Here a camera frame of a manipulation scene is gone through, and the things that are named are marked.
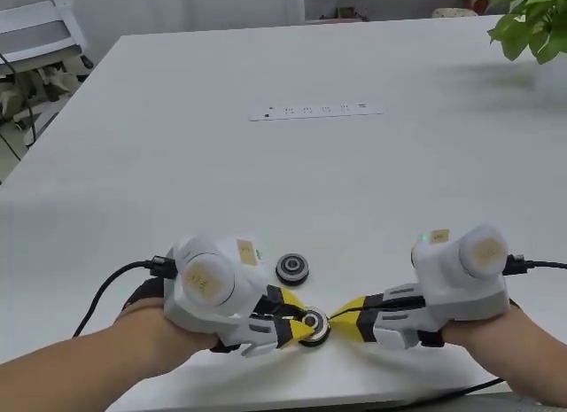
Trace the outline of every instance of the power strip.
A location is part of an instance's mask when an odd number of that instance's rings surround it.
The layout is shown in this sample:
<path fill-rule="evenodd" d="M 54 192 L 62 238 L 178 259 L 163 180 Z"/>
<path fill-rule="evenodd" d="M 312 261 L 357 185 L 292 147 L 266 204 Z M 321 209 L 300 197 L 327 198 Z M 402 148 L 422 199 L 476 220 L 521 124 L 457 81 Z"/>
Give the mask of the power strip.
<path fill-rule="evenodd" d="M 382 113 L 375 104 L 268 106 L 253 109 L 250 121 L 295 120 L 300 118 L 348 117 Z"/>

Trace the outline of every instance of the table surface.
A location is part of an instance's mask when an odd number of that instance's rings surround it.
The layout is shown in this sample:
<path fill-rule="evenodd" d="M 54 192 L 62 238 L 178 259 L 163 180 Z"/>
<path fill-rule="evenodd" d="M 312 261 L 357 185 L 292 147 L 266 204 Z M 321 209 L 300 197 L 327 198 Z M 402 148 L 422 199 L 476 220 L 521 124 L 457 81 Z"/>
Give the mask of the table surface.
<path fill-rule="evenodd" d="M 327 312 L 415 281 L 430 229 L 497 225 L 514 253 L 567 260 L 567 110 L 544 109 L 529 56 L 509 63 L 495 18 L 123 37 L 0 189 L 0 361 L 70 336 L 116 268 L 180 237 L 253 232 L 268 273 Z M 384 114 L 250 122 L 256 105 L 374 101 Z M 113 321 L 147 275 L 104 296 Z M 509 279 L 567 341 L 567 273 Z M 338 337 L 254 359 L 198 354 L 112 411 L 243 410 L 400 400 L 486 381 L 456 347 L 392 353 Z"/>

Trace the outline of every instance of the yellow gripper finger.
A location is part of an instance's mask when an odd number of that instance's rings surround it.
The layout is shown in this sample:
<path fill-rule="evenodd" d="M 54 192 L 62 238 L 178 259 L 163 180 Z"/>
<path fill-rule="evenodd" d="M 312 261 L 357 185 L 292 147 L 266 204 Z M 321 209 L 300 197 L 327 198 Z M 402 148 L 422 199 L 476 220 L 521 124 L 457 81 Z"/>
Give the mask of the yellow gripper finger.
<path fill-rule="evenodd" d="M 293 346 L 315 332 L 310 326 L 293 319 L 276 317 L 274 318 L 274 325 L 276 326 L 277 348 Z"/>
<path fill-rule="evenodd" d="M 363 308 L 372 307 L 379 300 L 381 300 L 380 294 L 353 299 L 330 317 L 330 327 L 343 337 L 357 343 L 375 343 L 373 328 L 378 310 Z"/>
<path fill-rule="evenodd" d="M 299 299 L 290 291 L 285 288 L 280 288 L 279 286 L 268 285 L 268 299 L 276 303 L 284 303 L 305 310 L 305 306 Z"/>

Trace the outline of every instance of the ball bearing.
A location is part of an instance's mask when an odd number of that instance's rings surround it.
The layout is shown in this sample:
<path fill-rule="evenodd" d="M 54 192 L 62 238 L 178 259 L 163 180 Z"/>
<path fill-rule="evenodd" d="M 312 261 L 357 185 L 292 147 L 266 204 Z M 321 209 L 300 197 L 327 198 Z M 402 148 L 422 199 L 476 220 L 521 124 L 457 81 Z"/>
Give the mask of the ball bearing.
<path fill-rule="evenodd" d="M 277 278 L 286 285 L 303 284 L 309 276 L 307 260 L 301 254 L 285 254 L 276 264 Z"/>
<path fill-rule="evenodd" d="M 321 310 L 309 307 L 301 320 L 305 325 L 314 329 L 313 335 L 302 339 L 299 343 L 305 347 L 317 347 L 323 344 L 330 333 L 329 319 Z"/>

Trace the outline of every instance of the green plant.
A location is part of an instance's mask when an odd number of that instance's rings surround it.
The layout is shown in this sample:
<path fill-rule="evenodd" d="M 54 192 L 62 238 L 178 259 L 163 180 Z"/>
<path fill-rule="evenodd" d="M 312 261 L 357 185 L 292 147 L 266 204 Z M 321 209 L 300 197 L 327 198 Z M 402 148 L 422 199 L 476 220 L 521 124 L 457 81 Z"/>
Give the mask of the green plant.
<path fill-rule="evenodd" d="M 567 0 L 490 0 L 498 3 L 512 8 L 488 34 L 506 58 L 516 59 L 528 46 L 540 64 L 567 53 Z"/>

